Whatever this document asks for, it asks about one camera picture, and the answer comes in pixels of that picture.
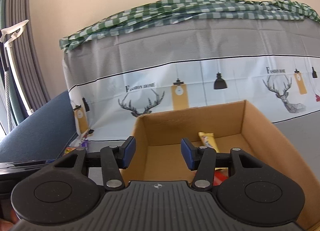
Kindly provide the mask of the person's left hand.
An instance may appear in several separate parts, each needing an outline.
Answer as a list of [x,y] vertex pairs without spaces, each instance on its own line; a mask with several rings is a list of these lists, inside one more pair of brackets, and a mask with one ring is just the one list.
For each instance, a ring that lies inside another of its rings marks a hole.
[[11,228],[19,221],[20,219],[17,217],[14,211],[11,211],[9,220],[1,219],[0,223],[0,231],[9,231]]

